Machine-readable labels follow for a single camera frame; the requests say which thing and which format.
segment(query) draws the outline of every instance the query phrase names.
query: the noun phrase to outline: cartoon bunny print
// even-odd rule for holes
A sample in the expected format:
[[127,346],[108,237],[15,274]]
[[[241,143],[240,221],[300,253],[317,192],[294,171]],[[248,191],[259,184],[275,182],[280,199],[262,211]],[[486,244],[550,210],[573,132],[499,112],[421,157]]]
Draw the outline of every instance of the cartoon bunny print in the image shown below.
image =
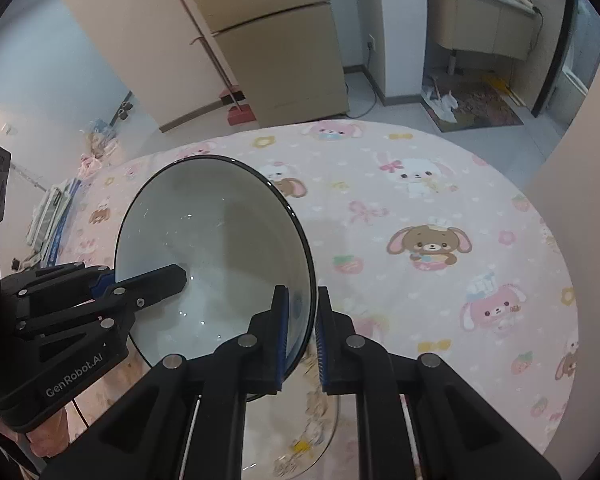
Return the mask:
[[555,371],[555,380],[559,381],[564,376],[573,377],[576,373],[576,365],[578,363],[578,332],[573,332],[568,339],[564,357],[558,364],[558,369]]
[[311,124],[304,132],[317,140],[343,140],[362,137],[359,124],[347,121],[318,121]]
[[445,179],[454,171],[439,161],[428,158],[391,158],[388,154],[376,155],[380,171],[397,187],[407,191],[409,198],[422,198],[445,189],[457,190],[455,185],[447,185]]
[[193,146],[186,146],[178,152],[176,160],[180,160],[181,158],[187,158],[188,156],[194,155],[208,155],[209,153],[211,153],[212,150],[216,148],[216,146],[216,143],[211,140],[199,142],[197,144],[194,144]]
[[520,320],[526,294],[511,283],[497,286],[494,272],[477,276],[466,290],[466,303],[460,311],[460,325],[465,331],[480,328],[506,336]]
[[136,162],[135,164],[132,164],[125,170],[126,179],[130,182],[134,181],[136,179],[136,176],[138,176],[138,173],[140,173],[141,169],[142,162]]
[[430,218],[429,224],[406,227],[392,236],[386,250],[389,254],[411,253],[413,266],[419,270],[442,270],[455,264],[454,254],[471,252],[473,246],[467,234],[446,221]]
[[274,162],[259,169],[260,173],[267,177],[279,192],[285,197],[302,198],[306,196],[306,186],[302,181],[292,175],[296,174],[295,168],[284,162]]

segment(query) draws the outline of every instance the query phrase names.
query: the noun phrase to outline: floor mat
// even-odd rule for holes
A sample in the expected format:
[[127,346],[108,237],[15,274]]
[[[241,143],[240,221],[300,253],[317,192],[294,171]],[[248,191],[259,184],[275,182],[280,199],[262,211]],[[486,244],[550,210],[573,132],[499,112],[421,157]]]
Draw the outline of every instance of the floor mat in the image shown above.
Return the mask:
[[451,90],[451,95],[458,101],[454,110],[457,123],[440,120],[433,110],[427,106],[427,112],[435,121],[441,132],[456,132],[473,128],[491,128],[492,126],[516,126],[522,124],[520,118],[507,105],[490,85],[483,82],[439,82],[440,94]]

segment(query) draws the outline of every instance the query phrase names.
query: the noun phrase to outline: bowl rim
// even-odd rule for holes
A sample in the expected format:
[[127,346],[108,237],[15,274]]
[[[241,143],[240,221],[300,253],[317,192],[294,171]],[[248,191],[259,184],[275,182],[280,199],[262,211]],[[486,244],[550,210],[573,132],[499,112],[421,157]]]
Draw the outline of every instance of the bowl rim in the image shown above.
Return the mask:
[[[116,251],[114,254],[114,258],[113,258],[113,271],[115,272],[115,269],[116,269],[116,261],[118,259],[118,248],[120,246],[120,235],[122,234],[122,229],[125,226],[126,218],[129,215],[129,212],[131,211],[132,207],[136,203],[136,200],[138,200],[138,197],[144,191],[144,188],[146,186],[148,186],[149,183],[152,182],[155,178],[157,178],[161,173],[165,172],[169,168],[172,168],[173,166],[176,166],[177,164],[181,164],[183,162],[187,162],[190,160],[200,160],[200,159],[205,159],[205,158],[212,159],[212,160],[220,160],[221,162],[227,162],[229,164],[232,164],[233,166],[238,166],[238,168],[248,171],[253,176],[255,176],[258,180],[260,180],[263,184],[266,184],[267,189],[271,190],[271,192],[273,193],[273,196],[276,197],[278,199],[278,201],[280,202],[280,204],[283,206],[284,211],[288,215],[289,219],[293,222],[293,225],[296,228],[296,233],[298,234],[298,237],[300,238],[300,242],[302,244],[302,250],[304,251],[304,257],[306,260],[307,269],[309,272],[309,286],[311,288],[311,297],[309,300],[309,319],[307,322],[306,330],[304,332],[304,336],[303,336],[301,344],[300,344],[300,348],[298,350],[298,354],[296,354],[296,357],[294,358],[294,360],[292,361],[290,366],[288,366],[285,369],[284,380],[286,380],[293,373],[293,371],[296,369],[296,367],[300,363],[300,359],[304,356],[306,349],[309,345],[309,340],[311,339],[311,334],[312,334],[312,331],[314,328],[314,323],[315,323],[315,313],[316,313],[317,298],[318,298],[318,295],[317,295],[318,286],[317,286],[317,282],[316,282],[316,278],[315,278],[314,259],[311,255],[311,249],[309,248],[309,241],[307,240],[306,235],[304,234],[304,229],[302,228],[302,225],[298,219],[298,215],[296,215],[296,213],[293,211],[291,205],[286,200],[286,198],[282,195],[282,193],[279,192],[278,188],[276,188],[276,186],[274,186],[270,182],[270,180],[268,178],[266,178],[263,174],[261,174],[259,171],[255,170],[251,166],[248,166],[247,164],[241,162],[240,160],[237,160],[236,158],[224,156],[224,155],[214,155],[214,154],[190,155],[190,156],[186,156],[183,158],[179,158],[178,160],[174,160],[173,162],[167,164],[165,167],[156,171],[144,184],[142,184],[142,186],[140,187],[138,192],[136,192],[134,199],[131,201],[131,204],[129,204],[129,207],[126,209],[125,215],[122,219],[122,222],[120,223],[120,229],[118,230],[118,236],[116,237]],[[134,341],[133,336],[131,335],[131,332],[129,332],[129,339],[131,340],[131,343],[133,344],[133,346],[136,348],[136,350],[140,354],[140,357],[145,362],[145,364],[147,364],[149,368],[153,368],[155,365],[152,365],[148,361],[148,359],[144,356],[144,354],[142,354],[142,351],[139,348],[139,346],[136,344],[136,342]]]

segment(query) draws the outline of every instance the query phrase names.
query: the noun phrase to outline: bow print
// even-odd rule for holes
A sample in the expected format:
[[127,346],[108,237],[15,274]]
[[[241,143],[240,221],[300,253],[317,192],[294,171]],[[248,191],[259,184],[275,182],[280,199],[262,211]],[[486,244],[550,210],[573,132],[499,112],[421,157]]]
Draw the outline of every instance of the bow print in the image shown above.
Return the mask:
[[334,182],[333,184],[331,184],[331,187],[333,187],[333,189],[339,189],[340,191],[349,189],[349,185],[342,180],[339,182]]
[[444,352],[446,350],[449,350],[450,346],[451,339],[441,339],[437,343],[431,341],[424,341],[422,343],[418,343],[418,353],[423,354],[425,352],[435,352],[436,350]]
[[413,139],[413,135],[412,134],[389,134],[389,139],[391,139],[391,140],[399,140],[399,139],[411,140],[411,139]]
[[383,166],[380,166],[382,171],[388,171],[389,173],[394,173],[395,170],[403,170],[404,166],[402,165],[400,160],[394,160],[393,162],[388,162]]
[[349,210],[352,213],[354,213],[350,220],[352,224],[360,218],[363,221],[365,221],[365,224],[369,225],[372,217],[387,216],[389,214],[389,210],[385,207],[383,207],[382,209],[368,209],[359,200],[354,200],[353,202],[350,202]]

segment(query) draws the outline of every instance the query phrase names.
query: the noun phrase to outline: cabinet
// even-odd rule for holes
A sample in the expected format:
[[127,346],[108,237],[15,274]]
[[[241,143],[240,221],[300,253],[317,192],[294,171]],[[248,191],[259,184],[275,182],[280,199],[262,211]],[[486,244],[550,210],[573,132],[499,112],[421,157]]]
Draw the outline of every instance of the cabinet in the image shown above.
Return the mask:
[[338,41],[328,4],[275,14],[218,34],[260,126],[347,110]]
[[515,0],[428,0],[429,35],[449,50],[525,60],[535,13]]
[[194,0],[260,126],[348,109],[329,0]]

